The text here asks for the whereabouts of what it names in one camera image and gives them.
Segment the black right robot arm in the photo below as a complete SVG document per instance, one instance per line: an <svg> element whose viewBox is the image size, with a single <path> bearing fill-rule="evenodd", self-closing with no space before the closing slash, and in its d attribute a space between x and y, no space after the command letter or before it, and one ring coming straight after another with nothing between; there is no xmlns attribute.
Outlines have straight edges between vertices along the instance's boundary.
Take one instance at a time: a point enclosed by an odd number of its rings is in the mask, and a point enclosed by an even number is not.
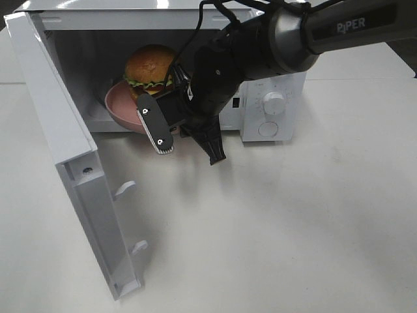
<svg viewBox="0 0 417 313"><path fill-rule="evenodd" d="M305 72L324 52L413 37L415 1L247 1L261 14L241 22L214 6L229 24L194 55L190 81L158 99L164 133L151 142L160 154L173 148L171 129L193 138L215 164L225 158L219 113L242 82Z"/></svg>

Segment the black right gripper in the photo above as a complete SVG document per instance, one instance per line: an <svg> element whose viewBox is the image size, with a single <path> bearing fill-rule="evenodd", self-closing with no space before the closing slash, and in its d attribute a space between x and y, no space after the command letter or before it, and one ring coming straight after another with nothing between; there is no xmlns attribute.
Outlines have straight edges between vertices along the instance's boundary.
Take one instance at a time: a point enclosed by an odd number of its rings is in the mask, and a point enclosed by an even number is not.
<svg viewBox="0 0 417 313"><path fill-rule="evenodd" d="M270 16L259 16L217 32L195 52L190 82L159 99L167 124L192 136L211 166L225 160L219 113L242 82L277 74L270 21Z"/></svg>

